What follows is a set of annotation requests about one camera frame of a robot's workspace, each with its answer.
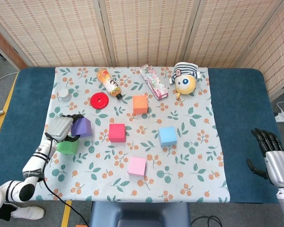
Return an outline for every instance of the toy block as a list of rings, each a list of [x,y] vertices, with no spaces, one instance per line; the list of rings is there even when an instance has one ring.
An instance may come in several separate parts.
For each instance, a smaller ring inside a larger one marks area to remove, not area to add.
[[[125,142],[125,124],[109,124],[108,138],[111,142]]]
[[[75,155],[77,153],[79,140],[75,142],[63,141],[57,144],[57,151],[66,155]]]
[[[167,147],[177,143],[177,135],[174,127],[160,128],[158,136],[161,147]]]
[[[80,137],[91,136],[90,120],[83,117],[75,121],[75,123],[71,127],[71,135],[80,135]]]
[[[148,104],[146,96],[133,96],[133,113],[147,114]]]
[[[134,176],[144,176],[146,159],[142,157],[131,157],[129,161],[128,174]]]

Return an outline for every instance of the power strip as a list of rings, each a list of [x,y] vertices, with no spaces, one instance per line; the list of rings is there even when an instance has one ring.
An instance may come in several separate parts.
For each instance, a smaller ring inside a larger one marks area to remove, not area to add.
[[[278,113],[278,115],[275,117],[275,121],[278,123],[284,122],[284,116],[282,115],[282,113]]]

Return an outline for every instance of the plastic bottle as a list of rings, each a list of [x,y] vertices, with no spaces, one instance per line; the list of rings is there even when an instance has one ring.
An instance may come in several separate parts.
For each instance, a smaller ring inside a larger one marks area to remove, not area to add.
[[[108,93],[116,97],[118,100],[122,99],[121,89],[118,84],[110,77],[109,72],[106,68],[99,68],[96,71],[97,78],[104,85]]]

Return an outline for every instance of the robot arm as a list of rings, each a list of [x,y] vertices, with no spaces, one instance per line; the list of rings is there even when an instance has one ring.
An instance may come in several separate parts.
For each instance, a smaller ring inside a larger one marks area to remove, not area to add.
[[[259,143],[266,171],[255,168],[250,159],[246,160],[247,165],[253,173],[264,179],[269,179],[270,183],[278,188],[276,196],[284,214],[284,151],[282,144],[278,137],[271,132],[255,129],[251,133]]]
[[[57,143],[64,140],[74,142],[80,137],[72,138],[67,134],[73,122],[82,117],[81,114],[75,114],[54,118],[45,133],[47,139],[41,141],[22,170],[25,180],[8,181],[0,186],[0,208],[4,201],[26,202],[32,198],[37,182],[44,179],[45,166],[56,151]]]

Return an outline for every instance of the yellow tape line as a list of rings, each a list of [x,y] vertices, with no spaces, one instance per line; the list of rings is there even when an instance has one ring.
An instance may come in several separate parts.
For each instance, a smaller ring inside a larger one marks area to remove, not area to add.
[[[71,206],[71,200],[67,200],[66,203]],[[71,208],[65,205],[61,227],[67,227],[68,219],[70,217],[70,212],[71,212]]]
[[[3,111],[5,112],[5,114],[3,114],[3,115],[0,116],[0,129],[1,129],[1,126],[2,126],[2,124],[3,124],[3,121],[4,121],[4,118],[5,118],[6,112],[7,112],[8,108],[9,108],[9,103],[10,103],[10,100],[11,100],[11,96],[13,95],[14,86],[15,86],[17,77],[18,77],[18,73],[17,73],[17,75],[16,75],[16,77],[15,77],[15,80],[14,80],[13,85],[11,86],[11,89],[10,89],[10,91],[9,91],[9,96],[8,96],[6,102],[5,102],[4,107],[3,107]]]

